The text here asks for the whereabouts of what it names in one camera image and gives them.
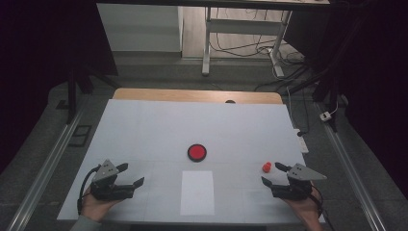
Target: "gray carpet floor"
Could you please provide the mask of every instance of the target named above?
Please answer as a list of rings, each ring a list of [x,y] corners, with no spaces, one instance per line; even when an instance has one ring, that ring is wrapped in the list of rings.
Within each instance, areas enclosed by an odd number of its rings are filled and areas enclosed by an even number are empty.
[[[135,58],[118,65],[119,76],[112,77],[125,88],[189,89],[189,90],[242,90],[253,91],[259,84],[274,81],[270,62],[214,60],[210,76],[201,76],[200,61],[180,60],[167,57]],[[294,67],[284,71],[289,74]],[[297,83],[308,78],[305,74]],[[80,129],[89,129],[89,136],[73,137],[65,149],[60,162],[43,193],[37,208],[29,219],[26,230],[69,230],[72,223],[60,222],[56,217],[61,210],[68,190],[80,164],[87,153],[91,138],[103,114],[106,103],[115,90],[91,77],[95,86],[92,95],[79,93],[79,99],[87,97],[84,115],[79,121]],[[258,91],[276,91],[279,85],[259,88]],[[328,180],[316,182],[324,196],[324,207],[336,230],[371,230],[366,215],[344,173],[335,150],[319,121],[311,92],[315,86],[300,91],[291,97],[293,120],[304,135],[309,153],[304,156],[306,164],[327,175]],[[289,98],[284,97],[289,105]],[[6,230],[26,192],[31,187],[56,138],[65,127],[67,110],[58,107],[67,100],[67,84],[53,88],[49,103],[30,137],[18,154],[0,175],[0,230]],[[406,230],[408,227],[408,203],[396,187],[387,171],[381,166],[344,116],[343,102],[337,111],[338,134],[344,141],[358,173],[364,180],[376,208],[387,230]],[[303,230],[300,225],[271,227],[199,227],[199,226],[154,226],[104,223],[102,230]]]

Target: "white sheet of paper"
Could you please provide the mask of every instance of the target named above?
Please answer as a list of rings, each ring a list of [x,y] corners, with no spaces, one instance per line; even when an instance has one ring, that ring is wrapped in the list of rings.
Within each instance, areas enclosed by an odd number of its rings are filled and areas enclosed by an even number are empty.
[[[183,171],[180,215],[214,215],[212,171]]]

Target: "power plug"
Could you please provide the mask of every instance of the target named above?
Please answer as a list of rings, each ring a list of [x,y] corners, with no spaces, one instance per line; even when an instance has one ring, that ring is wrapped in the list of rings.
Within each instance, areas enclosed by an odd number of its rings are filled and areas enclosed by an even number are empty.
[[[327,121],[331,118],[331,115],[329,114],[329,112],[325,112],[323,114],[320,114],[320,119],[322,121]]]

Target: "wooden floor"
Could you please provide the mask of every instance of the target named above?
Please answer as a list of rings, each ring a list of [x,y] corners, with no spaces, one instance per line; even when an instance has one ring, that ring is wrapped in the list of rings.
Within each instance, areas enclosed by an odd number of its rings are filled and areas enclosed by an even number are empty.
[[[240,19],[240,20],[258,20],[258,21],[280,21],[281,11],[266,11],[266,10],[250,10],[250,9],[225,9],[213,8],[211,12],[212,18],[223,19]],[[205,8],[184,7],[184,32],[183,32],[183,58],[202,58],[204,41],[205,41]],[[259,35],[232,35],[232,34],[215,34],[211,33],[210,43],[217,49],[229,49],[253,44],[245,48],[228,50],[243,57],[232,55],[225,52],[216,51],[211,48],[211,58],[247,58],[247,59],[269,59],[266,54],[255,54],[258,47],[272,46],[275,37],[259,36]],[[288,44],[283,42],[280,51],[282,55],[295,52]]]

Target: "hand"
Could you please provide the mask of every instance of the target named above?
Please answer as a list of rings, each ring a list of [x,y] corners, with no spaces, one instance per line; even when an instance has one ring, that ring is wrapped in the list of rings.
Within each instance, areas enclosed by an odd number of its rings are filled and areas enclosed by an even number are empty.
[[[321,200],[320,194],[315,188],[312,188],[312,195]],[[282,199],[291,206],[296,216],[302,221],[303,225],[309,231],[322,231],[323,227],[319,222],[318,205],[311,198],[304,200]]]
[[[90,188],[84,193],[81,215],[100,222],[108,211],[121,200],[104,201],[97,200],[91,193]]]

